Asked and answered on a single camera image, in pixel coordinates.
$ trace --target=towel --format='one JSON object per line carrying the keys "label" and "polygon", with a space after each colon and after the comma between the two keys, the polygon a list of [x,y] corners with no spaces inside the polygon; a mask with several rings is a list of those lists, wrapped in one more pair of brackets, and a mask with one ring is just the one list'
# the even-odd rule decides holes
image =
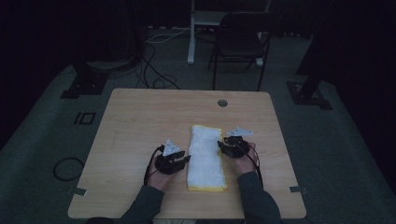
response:
{"label": "towel", "polygon": [[227,183],[218,146],[221,129],[193,125],[191,133],[188,189],[224,191]]}

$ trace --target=stand base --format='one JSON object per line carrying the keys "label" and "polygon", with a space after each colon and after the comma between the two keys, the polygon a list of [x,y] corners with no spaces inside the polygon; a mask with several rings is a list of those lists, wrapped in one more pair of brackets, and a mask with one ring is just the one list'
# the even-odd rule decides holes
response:
{"label": "stand base", "polygon": [[77,75],[69,90],[64,91],[61,99],[77,99],[80,95],[101,95],[107,82],[108,73],[91,70],[90,76],[92,78],[87,82],[85,77]]}
{"label": "stand base", "polygon": [[303,83],[289,81],[286,84],[295,105],[318,105],[322,110],[332,110],[330,102],[323,98],[320,90],[316,90],[310,98],[306,98],[300,94]]}

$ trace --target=light wood tabletop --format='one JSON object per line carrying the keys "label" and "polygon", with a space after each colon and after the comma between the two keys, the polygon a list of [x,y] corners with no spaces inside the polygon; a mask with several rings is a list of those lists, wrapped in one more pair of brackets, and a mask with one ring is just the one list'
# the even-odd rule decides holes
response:
{"label": "light wood tabletop", "polygon": [[[226,100],[225,107],[218,100]],[[86,161],[79,189],[68,215],[72,218],[121,217],[143,185],[154,149],[170,139],[188,149],[191,126],[221,128],[223,136],[236,127],[253,135],[264,189],[275,199],[282,218],[303,218],[305,207],[271,97],[253,91],[176,91],[115,89],[108,101]],[[187,169],[179,172],[165,192],[156,218],[243,218],[240,194],[230,158],[222,155],[228,189],[223,192],[187,190]]]}

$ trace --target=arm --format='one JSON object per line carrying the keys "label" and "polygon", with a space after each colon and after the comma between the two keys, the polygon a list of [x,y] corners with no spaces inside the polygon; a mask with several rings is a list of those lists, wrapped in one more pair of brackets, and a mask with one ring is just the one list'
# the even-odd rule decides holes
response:
{"label": "arm", "polygon": [[[256,147],[254,143],[249,144],[252,148]],[[257,161],[254,150],[250,150],[248,155]],[[233,159],[233,162],[235,170],[239,174],[237,181],[246,223],[279,223],[279,208],[272,196],[262,189],[255,164],[247,156]]]}
{"label": "arm", "polygon": [[165,175],[156,172],[154,158],[149,173],[148,185],[142,186],[131,207],[117,222],[118,224],[148,224],[160,213],[163,195],[176,174]]}

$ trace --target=dark gray sleeve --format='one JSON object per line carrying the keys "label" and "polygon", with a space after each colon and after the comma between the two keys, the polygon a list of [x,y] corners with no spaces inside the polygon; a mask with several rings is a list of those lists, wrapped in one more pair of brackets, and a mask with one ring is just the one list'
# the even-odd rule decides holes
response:
{"label": "dark gray sleeve", "polygon": [[265,190],[255,172],[238,177],[239,191],[247,224],[280,223],[280,213],[273,197]]}
{"label": "dark gray sleeve", "polygon": [[136,199],[117,224],[148,224],[160,213],[163,192],[148,186],[142,186]]}

